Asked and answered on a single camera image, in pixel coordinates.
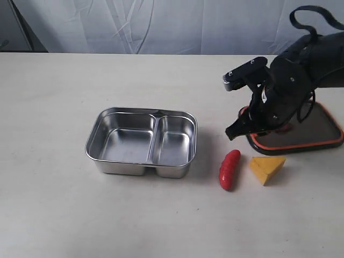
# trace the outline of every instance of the toy sausage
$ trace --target toy sausage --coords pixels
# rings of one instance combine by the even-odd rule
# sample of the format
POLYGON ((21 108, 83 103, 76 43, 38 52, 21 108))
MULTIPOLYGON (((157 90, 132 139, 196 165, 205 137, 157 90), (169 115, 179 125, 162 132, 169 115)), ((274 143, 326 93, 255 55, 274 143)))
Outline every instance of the toy sausage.
POLYGON ((240 151, 234 149, 226 155, 225 159, 221 164, 219 181, 221 187, 227 191, 229 191, 232 188, 235 168, 239 163, 240 156, 240 151))

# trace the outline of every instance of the metal lunch box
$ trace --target metal lunch box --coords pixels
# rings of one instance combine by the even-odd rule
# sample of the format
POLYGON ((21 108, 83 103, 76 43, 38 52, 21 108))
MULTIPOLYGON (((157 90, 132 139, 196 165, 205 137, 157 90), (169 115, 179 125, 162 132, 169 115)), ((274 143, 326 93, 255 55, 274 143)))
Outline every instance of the metal lunch box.
POLYGON ((86 154, 108 174, 181 178, 196 154, 197 121, 182 111, 112 107, 98 116, 86 154))

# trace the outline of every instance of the tabletop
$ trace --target tabletop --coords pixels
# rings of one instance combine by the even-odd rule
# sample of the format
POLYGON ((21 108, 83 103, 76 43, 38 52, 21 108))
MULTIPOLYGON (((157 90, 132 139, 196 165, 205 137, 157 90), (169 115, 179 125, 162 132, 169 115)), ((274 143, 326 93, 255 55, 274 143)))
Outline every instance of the tabletop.
MULTIPOLYGON (((340 257, 344 148, 287 155, 263 187, 248 166, 261 154, 224 133, 251 93, 226 92, 221 77, 251 58, 0 53, 0 257, 340 257), (193 114, 189 173, 99 172, 85 143, 113 106, 193 114), (227 192, 218 171, 235 148, 227 192)), ((317 90, 340 124, 343 98, 317 90)))

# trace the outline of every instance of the yellow toy cheese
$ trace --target yellow toy cheese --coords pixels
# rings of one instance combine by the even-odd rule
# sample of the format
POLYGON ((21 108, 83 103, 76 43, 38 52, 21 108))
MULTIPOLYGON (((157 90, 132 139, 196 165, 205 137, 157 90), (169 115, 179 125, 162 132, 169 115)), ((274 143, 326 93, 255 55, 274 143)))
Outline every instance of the yellow toy cheese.
POLYGON ((284 165, 285 157, 253 157, 249 167, 265 185, 284 165))

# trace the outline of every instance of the white curtain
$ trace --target white curtain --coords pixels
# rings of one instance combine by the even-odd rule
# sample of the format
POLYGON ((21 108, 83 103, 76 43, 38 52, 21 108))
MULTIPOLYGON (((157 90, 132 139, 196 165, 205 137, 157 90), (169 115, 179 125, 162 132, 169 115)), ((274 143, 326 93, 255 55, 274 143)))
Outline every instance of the white curtain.
MULTIPOLYGON (((290 25, 300 5, 344 23, 342 0, 13 0, 49 52, 276 54, 306 31, 290 25)), ((336 30, 316 13, 300 22, 336 30)))

